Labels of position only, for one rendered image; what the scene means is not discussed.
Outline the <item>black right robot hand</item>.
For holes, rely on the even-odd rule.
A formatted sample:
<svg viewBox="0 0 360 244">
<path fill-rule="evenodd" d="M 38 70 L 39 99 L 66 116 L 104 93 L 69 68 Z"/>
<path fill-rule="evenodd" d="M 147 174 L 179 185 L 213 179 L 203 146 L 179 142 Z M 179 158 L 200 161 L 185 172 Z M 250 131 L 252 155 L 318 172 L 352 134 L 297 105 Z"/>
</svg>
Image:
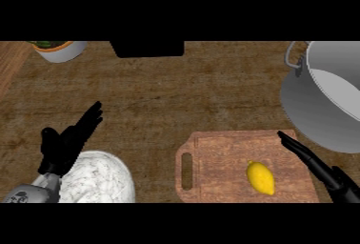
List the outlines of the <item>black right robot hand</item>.
<svg viewBox="0 0 360 244">
<path fill-rule="evenodd" d="M 322 183 L 334 203 L 360 203 L 360 187 L 337 167 L 328 167 L 312 151 L 281 131 L 277 131 L 281 145 L 297 156 L 314 177 Z"/>
</svg>

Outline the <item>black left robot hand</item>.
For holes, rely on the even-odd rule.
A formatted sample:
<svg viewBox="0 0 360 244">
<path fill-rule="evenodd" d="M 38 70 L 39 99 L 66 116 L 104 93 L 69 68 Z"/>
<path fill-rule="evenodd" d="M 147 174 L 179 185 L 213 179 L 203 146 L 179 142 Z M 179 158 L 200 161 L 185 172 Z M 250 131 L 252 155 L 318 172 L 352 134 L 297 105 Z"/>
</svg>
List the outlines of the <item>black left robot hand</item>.
<svg viewBox="0 0 360 244">
<path fill-rule="evenodd" d="M 42 129 L 42 161 L 38 168 L 39 174 L 52 173 L 63 176 L 69 172 L 83 143 L 103 121 L 101 114 L 101 102 L 97 101 L 85 111 L 76 123 L 61 132 L 57 132 L 51 127 Z"/>
</svg>

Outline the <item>yellow lemon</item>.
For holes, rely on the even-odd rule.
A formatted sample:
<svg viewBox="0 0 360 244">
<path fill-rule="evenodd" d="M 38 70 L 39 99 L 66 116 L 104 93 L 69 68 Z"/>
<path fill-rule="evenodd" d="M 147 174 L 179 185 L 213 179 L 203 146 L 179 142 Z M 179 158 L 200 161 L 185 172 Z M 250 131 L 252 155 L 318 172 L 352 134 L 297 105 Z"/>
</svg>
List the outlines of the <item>yellow lemon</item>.
<svg viewBox="0 0 360 244">
<path fill-rule="evenodd" d="M 260 162 L 247 161 L 246 176 L 253 189 L 259 193 L 272 195 L 275 191 L 274 176 Z"/>
</svg>

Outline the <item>brown wooden cutting board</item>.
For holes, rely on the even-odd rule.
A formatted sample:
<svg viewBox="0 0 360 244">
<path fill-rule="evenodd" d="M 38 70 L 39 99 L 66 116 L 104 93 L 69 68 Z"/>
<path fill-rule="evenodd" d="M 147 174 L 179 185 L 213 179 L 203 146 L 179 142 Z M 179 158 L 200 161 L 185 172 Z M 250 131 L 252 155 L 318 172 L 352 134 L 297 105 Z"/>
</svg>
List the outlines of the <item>brown wooden cutting board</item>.
<svg viewBox="0 0 360 244">
<path fill-rule="evenodd" d="M 187 203 L 315 203 L 315 187 L 302 161 L 274 130 L 193 132 L 175 155 L 193 158 L 193 186 L 175 187 Z M 246 177 L 247 162 L 274 175 L 275 191 L 259 193 Z"/>
</svg>

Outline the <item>large grey metal pot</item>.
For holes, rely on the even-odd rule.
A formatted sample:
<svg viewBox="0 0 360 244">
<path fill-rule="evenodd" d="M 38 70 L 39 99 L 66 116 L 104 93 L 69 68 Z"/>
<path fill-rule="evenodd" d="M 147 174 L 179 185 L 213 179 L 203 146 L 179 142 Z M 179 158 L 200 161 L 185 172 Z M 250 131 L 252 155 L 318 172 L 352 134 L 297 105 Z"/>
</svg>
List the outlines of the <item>large grey metal pot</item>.
<svg viewBox="0 0 360 244">
<path fill-rule="evenodd" d="M 280 90 L 286 117 L 318 146 L 360 153 L 360 41 L 306 41 Z"/>
</svg>

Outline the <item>white plant pot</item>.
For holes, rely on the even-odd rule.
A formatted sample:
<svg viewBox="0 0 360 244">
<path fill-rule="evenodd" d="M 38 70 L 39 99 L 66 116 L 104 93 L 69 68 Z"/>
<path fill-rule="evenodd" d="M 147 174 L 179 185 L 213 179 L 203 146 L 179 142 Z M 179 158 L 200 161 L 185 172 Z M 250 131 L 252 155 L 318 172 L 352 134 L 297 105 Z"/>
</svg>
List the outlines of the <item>white plant pot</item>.
<svg viewBox="0 0 360 244">
<path fill-rule="evenodd" d="M 85 41 L 67 41 L 60 46 L 49 49 L 42 49 L 36 46 L 32 46 L 35 52 L 49 63 L 63 63 L 75 59 L 80 55 L 85 47 Z"/>
</svg>

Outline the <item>black box appliance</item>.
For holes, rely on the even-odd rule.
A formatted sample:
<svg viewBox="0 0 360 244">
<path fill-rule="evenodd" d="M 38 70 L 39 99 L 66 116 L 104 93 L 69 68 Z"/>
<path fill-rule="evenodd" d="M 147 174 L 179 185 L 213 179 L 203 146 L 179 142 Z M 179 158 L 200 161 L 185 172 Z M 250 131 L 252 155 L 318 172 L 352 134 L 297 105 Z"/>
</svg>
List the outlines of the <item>black box appliance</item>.
<svg viewBox="0 0 360 244">
<path fill-rule="evenodd" d="M 184 54 L 184 42 L 109 42 L 119 58 L 166 57 Z"/>
</svg>

